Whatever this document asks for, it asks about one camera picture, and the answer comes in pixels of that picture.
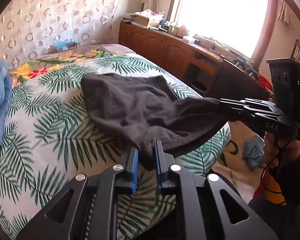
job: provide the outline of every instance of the silver screw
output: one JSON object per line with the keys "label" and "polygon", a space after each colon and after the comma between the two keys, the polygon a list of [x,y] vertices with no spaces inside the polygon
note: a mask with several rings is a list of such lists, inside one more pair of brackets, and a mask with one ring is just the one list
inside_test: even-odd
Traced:
{"label": "silver screw", "polygon": [[82,181],[82,180],[84,180],[86,178],[86,176],[84,175],[84,174],[82,174],[82,173],[79,173],[79,174],[77,174],[77,176],[75,176],[75,179],[77,180],[77,181]]}
{"label": "silver screw", "polygon": [[181,167],[178,164],[173,164],[173,165],[170,166],[170,169],[172,171],[180,171]]}
{"label": "silver screw", "polygon": [[216,181],[218,181],[219,176],[217,174],[211,173],[211,174],[208,175],[208,179],[210,181],[216,182]]}
{"label": "silver screw", "polygon": [[116,164],[116,165],[113,165],[113,169],[115,171],[121,171],[123,169],[123,166],[121,164]]}

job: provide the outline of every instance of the leaf print bed sheet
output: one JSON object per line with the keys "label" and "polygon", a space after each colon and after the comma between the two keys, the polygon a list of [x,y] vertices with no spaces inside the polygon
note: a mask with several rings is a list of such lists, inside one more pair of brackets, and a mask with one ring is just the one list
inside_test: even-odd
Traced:
{"label": "leaf print bed sheet", "polygon": [[[97,51],[89,55],[90,60],[64,58],[71,62],[56,63],[59,66],[49,71],[24,65],[18,74],[0,149],[0,224],[11,239],[76,174],[99,174],[119,160],[123,143],[104,134],[87,115],[80,87],[85,73],[163,75],[180,98],[200,97],[137,54],[105,52],[95,57],[100,54]],[[175,161],[194,174],[205,175],[229,140],[226,124],[204,145]],[[140,165],[135,195],[119,196],[118,239],[140,235],[174,209],[175,196],[160,196],[156,188],[155,171]]]}

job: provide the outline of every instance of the bright window pane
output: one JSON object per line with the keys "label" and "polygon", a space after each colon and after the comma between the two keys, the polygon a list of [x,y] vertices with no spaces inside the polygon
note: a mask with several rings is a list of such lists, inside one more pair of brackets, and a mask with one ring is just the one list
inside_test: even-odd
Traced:
{"label": "bright window pane", "polygon": [[211,37],[251,57],[268,0],[183,0],[178,25]]}

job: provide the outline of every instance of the wooden window frame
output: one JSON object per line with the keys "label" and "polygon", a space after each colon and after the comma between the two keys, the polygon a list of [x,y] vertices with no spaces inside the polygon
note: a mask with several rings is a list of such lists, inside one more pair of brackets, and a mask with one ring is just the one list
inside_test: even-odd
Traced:
{"label": "wooden window frame", "polygon": [[[169,11],[167,14],[168,21],[175,21],[181,10],[182,0],[171,0]],[[253,64],[254,67],[258,68],[262,62],[262,59],[268,48],[271,35],[274,29],[278,10],[278,0],[268,0],[268,6],[266,11],[265,20],[260,33],[259,40],[256,44],[255,50],[249,59],[249,63]]]}

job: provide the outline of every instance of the person's arm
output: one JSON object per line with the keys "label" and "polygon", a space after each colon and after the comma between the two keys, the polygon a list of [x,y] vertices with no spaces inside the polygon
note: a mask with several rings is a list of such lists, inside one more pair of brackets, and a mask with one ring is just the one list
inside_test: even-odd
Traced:
{"label": "person's arm", "polygon": [[[284,147],[289,141],[278,140],[279,147]],[[274,135],[266,133],[263,159],[266,164],[277,155],[278,148],[274,144]],[[292,140],[286,147],[287,162],[283,168],[278,168],[278,159],[270,165],[269,173],[279,184],[286,203],[300,204],[300,141]]]}

